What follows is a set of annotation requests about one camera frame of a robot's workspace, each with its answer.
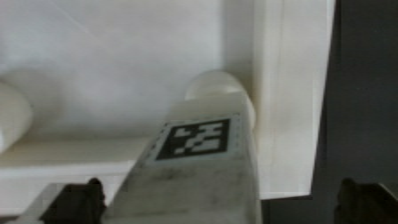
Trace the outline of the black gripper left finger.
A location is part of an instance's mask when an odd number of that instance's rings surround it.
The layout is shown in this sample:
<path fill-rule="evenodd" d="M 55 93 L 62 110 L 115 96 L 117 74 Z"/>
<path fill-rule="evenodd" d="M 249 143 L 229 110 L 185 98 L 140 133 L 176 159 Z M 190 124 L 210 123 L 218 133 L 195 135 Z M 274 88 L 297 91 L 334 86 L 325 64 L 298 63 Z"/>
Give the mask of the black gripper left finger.
<path fill-rule="evenodd" d="M 107 209 L 103 184 L 92 178 L 85 184 L 67 184 L 39 217 L 44 224 L 101 224 Z"/>

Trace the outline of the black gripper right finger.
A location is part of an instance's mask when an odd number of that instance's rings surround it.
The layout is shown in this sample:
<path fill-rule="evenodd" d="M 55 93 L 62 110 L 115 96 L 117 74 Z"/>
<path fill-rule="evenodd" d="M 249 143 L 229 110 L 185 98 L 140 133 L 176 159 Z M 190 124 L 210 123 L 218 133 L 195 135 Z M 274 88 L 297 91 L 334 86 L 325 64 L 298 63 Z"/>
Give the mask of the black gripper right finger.
<path fill-rule="evenodd" d="M 378 183 L 341 180 L 334 224 L 398 224 L 398 200 Z"/>

